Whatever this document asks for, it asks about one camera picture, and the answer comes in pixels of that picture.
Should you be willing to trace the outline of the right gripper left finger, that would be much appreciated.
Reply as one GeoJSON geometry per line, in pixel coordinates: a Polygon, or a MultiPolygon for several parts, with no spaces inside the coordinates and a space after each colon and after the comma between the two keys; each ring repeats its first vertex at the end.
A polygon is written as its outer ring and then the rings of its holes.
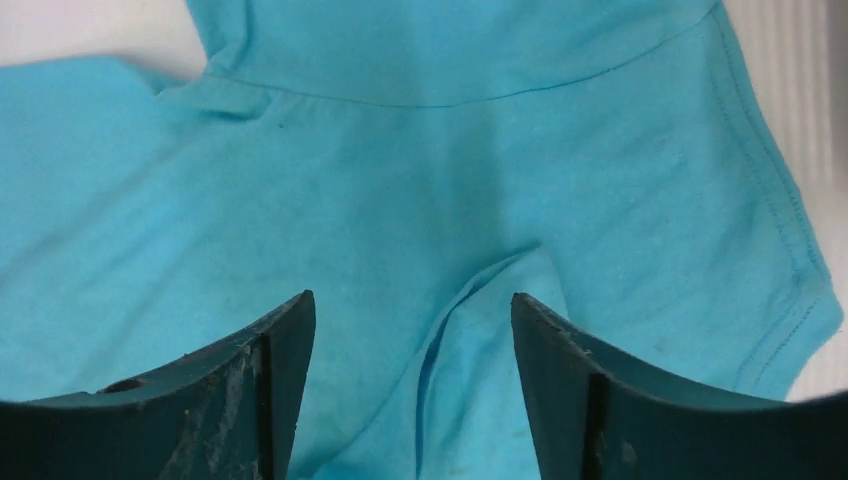
{"type": "Polygon", "coordinates": [[[283,479],[316,326],[304,291],[94,392],[1,405],[5,479],[283,479]]]}

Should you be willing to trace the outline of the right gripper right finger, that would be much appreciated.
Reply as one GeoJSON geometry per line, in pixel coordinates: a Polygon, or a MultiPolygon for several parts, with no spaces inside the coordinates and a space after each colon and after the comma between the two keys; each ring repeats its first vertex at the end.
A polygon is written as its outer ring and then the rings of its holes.
{"type": "Polygon", "coordinates": [[[514,350],[545,479],[843,479],[847,396],[801,403],[711,387],[651,365],[525,294],[514,350]]]}

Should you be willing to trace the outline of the cyan t-shirt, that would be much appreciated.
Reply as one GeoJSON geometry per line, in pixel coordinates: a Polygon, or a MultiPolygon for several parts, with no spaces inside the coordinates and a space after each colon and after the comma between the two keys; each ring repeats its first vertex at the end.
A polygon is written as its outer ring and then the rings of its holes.
{"type": "Polygon", "coordinates": [[[842,312],[718,1],[193,1],[208,63],[1,72],[1,396],[311,290],[296,479],[534,479],[509,303],[782,399],[842,312]]]}

